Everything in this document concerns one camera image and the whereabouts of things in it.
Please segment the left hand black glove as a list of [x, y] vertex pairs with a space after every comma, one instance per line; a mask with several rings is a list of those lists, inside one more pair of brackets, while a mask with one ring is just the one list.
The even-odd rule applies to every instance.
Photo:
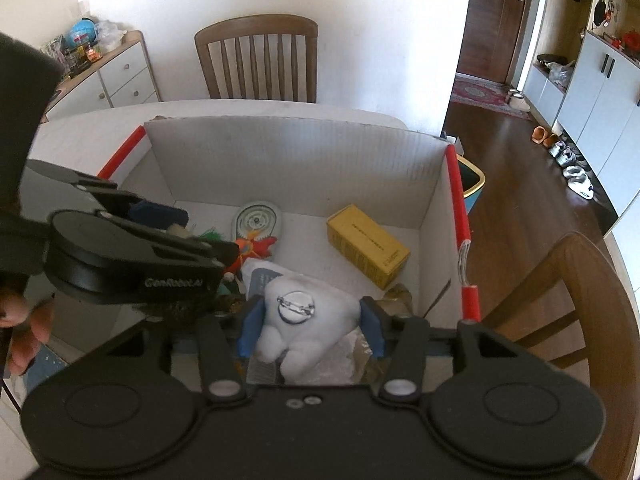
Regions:
[[49, 341], [53, 310], [54, 297], [31, 307], [18, 292], [6, 287], [1, 289], [1, 327], [14, 329], [8, 357], [12, 375], [23, 375], [41, 346]]

